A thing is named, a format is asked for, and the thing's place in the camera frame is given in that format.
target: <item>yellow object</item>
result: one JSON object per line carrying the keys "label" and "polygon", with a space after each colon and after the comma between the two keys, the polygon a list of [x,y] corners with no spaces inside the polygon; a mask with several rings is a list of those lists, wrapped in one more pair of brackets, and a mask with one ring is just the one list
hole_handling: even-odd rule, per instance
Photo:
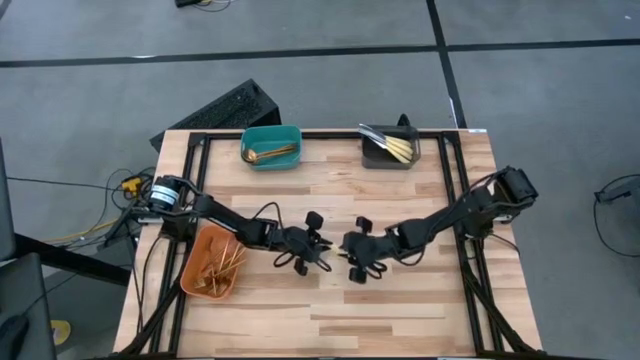
{"label": "yellow object", "polygon": [[411,161],[411,158],[413,158],[413,149],[411,149],[411,146],[407,147],[407,146],[404,146],[404,145],[399,145],[398,143],[390,142],[389,139],[387,139],[387,150],[389,150],[389,152],[391,152],[391,149],[393,149],[393,151],[395,151],[396,153],[398,153],[398,154],[402,155],[404,158],[406,158],[407,159],[407,163],[409,161]]}
{"label": "yellow object", "polygon": [[122,190],[131,193],[133,196],[138,197],[138,189],[142,184],[142,179],[139,177],[129,178],[127,181],[122,182]]}
{"label": "yellow object", "polygon": [[92,232],[96,232],[98,230],[104,229],[104,228],[106,228],[108,226],[111,226],[111,225],[115,224],[116,221],[118,221],[118,219],[113,219],[113,220],[108,221],[108,222],[106,222],[104,224],[98,225],[98,226],[94,227],[93,229],[89,229],[89,230],[86,230],[86,231],[82,231],[82,232],[79,232],[79,233],[75,233],[75,234],[71,234],[71,235],[67,235],[67,236],[63,236],[63,237],[59,237],[59,238],[55,238],[55,239],[45,240],[44,242],[48,243],[48,244],[52,244],[52,243],[62,242],[64,240],[76,239],[76,238],[91,234]]}
{"label": "yellow object", "polygon": [[56,346],[64,344],[71,336],[71,324],[63,320],[51,320],[51,332],[53,332],[53,343]]}
{"label": "yellow object", "polygon": [[340,249],[340,247],[336,244],[331,244],[329,246],[329,249],[331,250],[332,253],[336,254],[336,255],[342,255],[345,254],[342,249]]}
{"label": "yellow object", "polygon": [[388,143],[397,144],[398,146],[404,146],[406,148],[411,149],[411,143],[405,139],[394,138],[392,136],[385,136]]}

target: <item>wood grain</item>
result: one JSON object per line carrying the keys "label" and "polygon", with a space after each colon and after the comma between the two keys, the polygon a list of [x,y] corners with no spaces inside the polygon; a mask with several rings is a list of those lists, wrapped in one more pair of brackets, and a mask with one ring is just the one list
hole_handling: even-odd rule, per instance
{"label": "wood grain", "polygon": [[[493,172],[495,162],[487,134],[461,131],[460,136],[470,181]],[[187,138],[187,131],[166,132],[157,175],[181,174]],[[286,226],[304,226],[306,212],[317,211],[325,218],[323,236],[340,244],[342,235],[355,228],[357,216],[367,216],[374,222],[374,232],[380,233],[386,226],[428,216],[447,205],[437,145],[433,140],[422,140],[421,148],[421,160],[409,171],[368,170],[360,164],[356,140],[305,140],[302,162],[296,170],[258,173],[239,160],[237,140],[215,140],[205,191],[245,216],[252,216],[267,202],[278,201]],[[451,148],[449,159],[456,166]],[[453,177],[459,194],[455,171]],[[275,218],[276,213],[268,209],[262,215]],[[158,230],[149,226],[142,232],[136,254],[139,279]],[[498,226],[496,233],[513,240],[508,226]],[[523,339],[539,348],[517,254],[490,239],[485,248],[497,306]],[[150,257],[145,319],[157,304],[166,251],[167,241],[160,240]],[[383,279],[371,279],[365,285],[350,282],[350,266],[334,254],[324,256],[332,272],[310,267],[306,277],[295,274],[291,266],[273,267],[276,256],[247,251],[236,288],[222,302],[187,298],[179,356],[473,354],[451,231],[436,237],[417,266],[385,261],[389,271]],[[486,316],[479,308],[485,345],[490,349]],[[170,309],[165,317],[161,349],[168,344],[172,312]],[[137,316],[135,286],[129,286],[115,351],[135,336]]]}

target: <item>cable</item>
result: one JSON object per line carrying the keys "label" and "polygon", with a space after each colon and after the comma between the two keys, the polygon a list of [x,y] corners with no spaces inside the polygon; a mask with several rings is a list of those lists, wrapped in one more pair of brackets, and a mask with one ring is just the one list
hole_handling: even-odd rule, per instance
{"label": "cable", "polygon": [[[282,223],[282,213],[280,211],[280,205],[278,205],[278,203],[275,202],[275,201],[266,203],[263,207],[260,208],[260,210],[258,210],[258,212],[255,215],[253,215],[251,220],[255,220],[269,206],[275,206],[276,212],[278,214],[278,223],[280,224],[280,228],[284,229],[284,224]],[[286,236],[283,236],[283,239],[285,239],[285,241],[289,240],[289,238],[287,238]],[[313,254],[313,248],[311,248],[311,246],[309,246],[308,243],[306,243],[304,241],[299,241],[299,242],[302,243],[302,245],[304,245],[307,248],[307,250],[309,251],[310,254]],[[291,256],[289,258],[287,258],[285,261],[279,262],[285,255],[291,255]],[[280,253],[280,255],[278,255],[273,260],[273,266],[274,267],[285,266],[288,263],[290,263],[294,258],[295,258],[295,255],[293,255],[293,253],[290,250],[283,251],[282,253]],[[331,271],[331,265],[329,265],[326,261],[324,261],[320,257],[318,257],[318,260],[316,260],[314,262],[314,264],[318,265],[324,271]]]}
{"label": "cable", "polygon": [[[111,175],[109,175],[109,178],[107,178],[107,183],[106,183],[106,185],[103,187],[103,189],[104,189],[104,202],[103,202],[103,205],[102,205],[102,212],[100,213],[100,217],[98,218],[98,221],[95,223],[95,225],[93,225],[91,228],[89,228],[89,230],[87,230],[87,233],[92,233],[92,232],[94,232],[94,231],[95,231],[95,229],[96,229],[98,226],[100,226],[100,223],[102,222],[102,219],[103,219],[103,218],[104,218],[104,216],[107,214],[107,205],[108,205],[107,198],[108,198],[108,196],[109,196],[109,190],[110,190],[110,188],[109,188],[109,183],[111,182],[111,179],[112,179],[112,178],[113,178],[117,173],[119,173],[119,172],[121,172],[121,171],[129,171],[129,172],[131,172],[131,170],[129,170],[129,169],[116,169],[114,172],[112,172],[112,173],[111,173]],[[71,245],[73,245],[73,244],[76,244],[76,243],[78,243],[78,242],[80,242],[80,241],[82,241],[82,240],[84,240],[84,238],[80,238],[80,239],[78,239],[78,240],[76,240],[76,241],[72,242],[71,244],[66,245],[66,247],[71,246]]]}
{"label": "cable", "polygon": [[[132,238],[133,234],[131,233],[131,228],[129,228],[129,224],[125,223],[125,227],[127,228],[127,235]],[[133,282],[136,286],[136,300],[138,301],[138,325],[136,327],[136,333],[140,333],[142,331],[142,299],[140,298],[140,286],[138,285],[138,274],[136,272],[136,254],[131,251],[132,248],[127,246],[127,250],[129,250],[129,255],[131,256],[131,272],[133,272]]]}
{"label": "cable", "polygon": [[[513,250],[515,250],[518,253],[518,257],[520,257],[520,249],[518,248],[518,246],[511,242],[510,240],[507,240],[505,238],[503,238],[502,236],[496,235],[495,233],[490,233],[489,236],[493,236],[495,239],[500,240],[501,242],[507,244],[510,248],[512,248]],[[480,250],[484,251],[484,242],[487,239],[486,237],[484,238],[473,238],[470,235],[467,235],[467,238],[471,241],[478,241],[480,243]],[[468,256],[467,260],[475,260],[476,259],[476,255],[474,254],[474,256]]]}
{"label": "cable", "polygon": [[[131,266],[131,264],[124,264],[124,265],[116,265],[117,267],[123,267],[123,266]],[[27,312],[29,312],[29,310],[31,310],[31,308],[37,304],[40,300],[42,300],[44,297],[46,297],[49,293],[51,293],[53,290],[59,288],[60,286],[68,283],[71,279],[73,279],[74,277],[80,275],[80,273],[73,273],[71,274],[71,276],[69,276],[68,278],[62,280],[61,282],[59,282],[58,284],[56,284],[55,286],[53,286],[51,289],[48,289],[44,292],[44,294],[38,296],[37,299],[35,299],[29,306],[27,306],[27,308],[22,312],[22,314],[26,314]]]}
{"label": "cable", "polygon": [[[152,169],[155,170],[155,167],[151,166],[151,167],[144,168],[140,172],[138,172],[137,174],[134,175],[133,171],[131,171],[129,169],[122,168],[122,169],[118,169],[118,170],[114,171],[111,174],[110,178],[112,176],[114,176],[116,173],[121,172],[121,171],[128,172],[129,174],[131,174],[131,177],[144,177],[145,179],[140,184],[140,191],[138,192],[138,194],[140,195],[140,197],[145,197],[148,194],[148,192],[149,192],[149,190],[151,188],[150,184],[153,182],[153,175],[147,174],[146,172],[149,171],[149,170],[152,170]],[[109,189],[108,188],[108,186],[109,186],[108,183],[109,183],[109,181],[107,181],[107,185],[104,187],[104,189],[106,191],[108,191],[108,189]],[[122,186],[122,183],[120,183],[115,189],[111,189],[111,202],[118,209],[124,210],[125,208],[121,207],[120,205],[118,205],[118,203],[115,201],[115,198],[114,198],[114,195],[118,191],[123,192],[123,194],[125,194],[125,196],[126,196],[127,192],[124,191],[123,189],[121,189],[121,186]],[[106,228],[108,226],[111,226],[111,225],[115,224],[116,222],[118,222],[118,219],[113,219],[113,220],[110,220],[110,221],[108,221],[108,222],[106,222],[104,224],[100,224],[98,226],[95,226],[95,227],[93,227],[93,228],[91,228],[89,230],[82,231],[82,232],[75,233],[75,234],[71,234],[71,235],[67,235],[67,236],[63,236],[63,237],[59,237],[59,238],[55,238],[55,239],[45,240],[44,242],[48,243],[48,244],[55,244],[55,243],[57,243],[59,241],[62,241],[62,240],[81,238],[81,237],[84,237],[84,236],[86,236],[86,235],[88,235],[90,233],[93,233],[93,232],[96,232],[98,230],[104,229],[104,228]]]}
{"label": "cable", "polygon": [[102,239],[102,237],[103,237],[103,236],[99,236],[99,237],[97,237],[97,238],[95,238],[95,239],[92,239],[90,242],[88,242],[88,243],[86,243],[86,244],[82,244],[82,245],[75,245],[75,246],[72,246],[72,247],[68,247],[68,248],[66,248],[66,250],[69,250],[69,251],[71,251],[71,250],[78,250],[78,249],[81,249],[81,248],[83,248],[83,247],[87,247],[87,246],[91,246],[91,245],[100,245],[100,244],[106,243],[107,241],[110,241],[110,240],[119,240],[119,239],[123,239],[123,238],[125,238],[125,237],[128,237],[128,236],[129,236],[129,234],[127,234],[127,235],[123,235],[123,236],[118,236],[118,237],[112,237],[112,238],[108,238],[108,239],[107,239],[107,238]]}
{"label": "cable", "polygon": [[513,242],[503,238],[500,235],[496,235],[494,233],[489,234],[489,236],[493,236],[495,239],[498,239],[500,241],[502,241],[503,243],[509,245],[509,247],[511,247],[513,250],[515,250],[518,253],[518,256],[520,256],[520,249],[518,248],[518,246],[516,244],[514,244]]}
{"label": "cable", "polygon": [[142,285],[140,285],[140,301],[138,302],[138,304],[139,304],[139,309],[138,309],[138,328],[139,329],[141,329],[142,325],[144,324],[144,317],[142,316],[142,305],[144,304],[144,284],[145,284],[146,279],[147,279],[147,267],[149,266],[149,259],[151,258],[151,253],[153,253],[153,249],[156,247],[156,245],[158,244],[158,241],[160,241],[160,239],[162,239],[162,237],[160,235],[158,235],[158,237],[153,241],[153,244],[151,244],[151,248],[149,249],[149,252],[147,253],[147,258],[144,260],[144,267],[142,268]]}
{"label": "cable", "polygon": [[117,221],[118,221],[118,219],[107,221],[106,223],[103,223],[103,224],[100,224],[100,225],[94,227],[93,231],[90,231],[91,229],[89,229],[89,230],[86,230],[86,231],[81,231],[79,233],[75,233],[75,234],[71,234],[71,235],[67,235],[67,236],[63,236],[63,237],[59,237],[59,238],[55,238],[55,239],[44,240],[43,242],[47,243],[47,244],[56,244],[56,243],[58,243],[59,241],[62,241],[62,240],[68,240],[68,239],[75,239],[75,238],[78,238],[78,237],[83,237],[83,236],[88,235],[88,234],[90,234],[92,232],[96,232],[98,230],[101,230],[101,229],[104,229],[106,227],[109,227],[109,226],[115,224]]}
{"label": "cable", "polygon": [[64,182],[64,181],[52,181],[52,180],[41,180],[41,179],[20,178],[20,177],[15,177],[15,176],[7,176],[7,179],[8,179],[8,180],[13,180],[13,181],[34,182],[34,183],[39,183],[39,184],[63,185],[63,186],[78,186],[78,187],[86,187],[86,188],[100,189],[100,190],[103,190],[103,189],[107,189],[107,190],[114,190],[114,189],[105,188],[104,186],[92,185],[92,184],[83,184],[83,183],[74,183],[74,182]]}
{"label": "cable", "polygon": [[193,8],[198,9],[200,11],[204,11],[204,12],[221,12],[221,11],[226,10],[229,6],[231,6],[232,2],[233,1],[225,2],[224,3],[225,5],[223,7],[221,7],[220,9],[215,9],[215,10],[207,10],[207,9],[204,9],[204,8],[209,6],[209,5],[211,5],[211,4],[218,3],[216,1],[209,1],[209,2],[206,3],[206,5],[194,4]]}
{"label": "cable", "polygon": [[[628,179],[631,177],[638,177],[640,176],[640,174],[629,174],[629,175],[624,175],[624,176],[620,176],[617,177],[611,181],[609,181],[605,186],[602,187],[602,189],[599,192],[604,192],[607,190],[607,188],[615,183],[617,183],[620,180],[623,179]],[[596,233],[598,234],[598,239],[600,239],[600,242],[602,243],[602,245],[604,245],[607,249],[611,250],[613,253],[616,253],[620,256],[624,256],[624,257],[630,257],[630,258],[639,258],[640,254],[628,254],[628,253],[623,253],[622,251],[616,250],[613,247],[611,247],[611,245],[609,245],[604,238],[602,237],[602,233],[600,232],[600,226],[598,225],[598,213],[596,211],[596,208],[598,207],[598,199],[596,198],[593,201],[593,224],[596,227]]]}

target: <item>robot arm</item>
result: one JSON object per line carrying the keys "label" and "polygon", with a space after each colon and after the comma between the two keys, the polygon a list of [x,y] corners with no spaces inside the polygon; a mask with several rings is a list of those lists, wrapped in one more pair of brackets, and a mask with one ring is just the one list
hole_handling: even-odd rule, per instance
{"label": "robot arm", "polygon": [[[189,210],[175,211],[181,191],[190,191],[194,195],[193,207]],[[304,230],[291,226],[282,228],[281,221],[262,218],[245,218],[235,211],[215,201],[213,196],[199,191],[189,180],[166,175],[156,179],[148,204],[148,211],[162,216],[166,220],[189,218],[207,219],[233,232],[236,239],[249,249],[280,252],[274,266],[280,267],[296,260],[295,270],[300,275],[306,275],[305,262],[315,263],[325,271],[331,271],[320,254],[329,250],[330,241],[323,239],[318,230],[322,227],[323,219],[315,212],[307,214]]]}
{"label": "robot arm", "polygon": [[[390,226],[385,229],[384,236],[369,236],[371,221],[358,218],[356,225],[362,231],[345,234],[340,247],[346,251],[344,257],[354,266],[349,279],[365,283],[367,274],[381,277],[386,267],[379,261],[387,258],[404,265],[415,265],[436,234],[457,223],[462,225],[467,235],[484,238],[491,233],[494,220],[512,221],[537,197],[538,193],[524,171],[507,167],[480,179],[452,205],[426,218],[405,220]],[[403,261],[416,254],[421,255],[415,262],[407,264]]]}

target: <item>teal container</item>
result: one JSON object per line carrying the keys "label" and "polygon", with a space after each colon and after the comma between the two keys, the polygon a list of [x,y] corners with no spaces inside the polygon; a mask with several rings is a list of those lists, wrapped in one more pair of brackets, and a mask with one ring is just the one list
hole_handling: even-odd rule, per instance
{"label": "teal container", "polygon": [[300,164],[302,133],[294,125],[273,125],[248,128],[242,134],[240,158],[242,152],[251,149],[256,153],[275,150],[296,143],[298,150],[290,154],[260,160],[256,165],[247,163],[253,170],[289,170]]}

